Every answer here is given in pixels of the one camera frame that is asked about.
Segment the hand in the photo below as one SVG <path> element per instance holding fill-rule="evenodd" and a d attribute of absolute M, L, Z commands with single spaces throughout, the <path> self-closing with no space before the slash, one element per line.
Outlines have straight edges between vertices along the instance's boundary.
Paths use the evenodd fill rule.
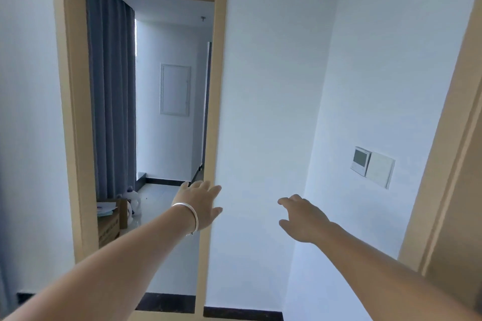
<path fill-rule="evenodd" d="M 211 183 L 202 180 L 192 183 L 190 187 L 188 185 L 188 182 L 181 185 L 172 204 L 181 202 L 190 204 L 198 215 L 199 231 L 201 231 L 211 225 L 223 211 L 221 207 L 213 208 L 214 199 L 221 191 L 221 186 L 217 185 L 209 189 Z"/>
<path fill-rule="evenodd" d="M 282 219 L 280 226 L 301 243 L 315 243 L 319 234 L 331 222 L 317 206 L 295 194 L 278 201 L 288 210 L 289 221 Z"/>

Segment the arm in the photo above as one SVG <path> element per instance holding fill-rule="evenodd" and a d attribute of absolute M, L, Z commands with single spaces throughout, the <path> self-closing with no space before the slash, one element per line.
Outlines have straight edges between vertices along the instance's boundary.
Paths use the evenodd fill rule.
<path fill-rule="evenodd" d="M 199 229 L 221 213 L 213 209 L 221 187 L 184 183 L 174 202 L 190 204 Z M 166 256 L 196 220 L 190 209 L 171 207 L 155 220 L 106 245 L 34 296 L 5 321 L 123 321 L 135 310 Z"/>
<path fill-rule="evenodd" d="M 315 244 L 340 271 L 374 321 L 480 321 L 482 318 L 418 273 L 330 222 L 298 195 L 281 198 L 293 239 Z"/>

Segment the white ceiling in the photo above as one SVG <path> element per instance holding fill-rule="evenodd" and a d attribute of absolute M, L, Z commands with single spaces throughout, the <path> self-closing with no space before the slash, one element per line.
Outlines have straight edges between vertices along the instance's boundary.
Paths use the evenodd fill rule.
<path fill-rule="evenodd" d="M 200 0 L 123 0 L 142 21 L 212 27 L 214 3 Z"/>

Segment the silver bracelet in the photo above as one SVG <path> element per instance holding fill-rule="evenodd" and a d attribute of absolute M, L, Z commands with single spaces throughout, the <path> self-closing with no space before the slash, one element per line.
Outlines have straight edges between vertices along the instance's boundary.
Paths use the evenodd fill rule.
<path fill-rule="evenodd" d="M 194 215 L 194 218 L 196 219 L 196 229 L 193 232 L 189 233 L 188 235 L 194 235 L 194 233 L 199 229 L 198 214 L 196 213 L 196 211 L 194 210 L 194 208 L 192 208 L 192 206 L 190 204 L 180 202 L 180 203 L 174 203 L 171 207 L 174 207 L 175 205 L 183 205 L 184 207 L 187 207 L 191 210 L 192 214 Z"/>

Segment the forearm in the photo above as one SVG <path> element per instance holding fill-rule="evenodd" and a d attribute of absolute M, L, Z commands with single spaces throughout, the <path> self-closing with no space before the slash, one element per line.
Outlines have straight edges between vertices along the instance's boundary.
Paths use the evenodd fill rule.
<path fill-rule="evenodd" d="M 374 321 L 474 321 L 479 316 L 419 274 L 330 223 L 315 243 Z"/>
<path fill-rule="evenodd" d="M 126 320 L 159 265 L 193 227 L 189 209 L 172 207 L 82 261 L 6 321 Z"/>

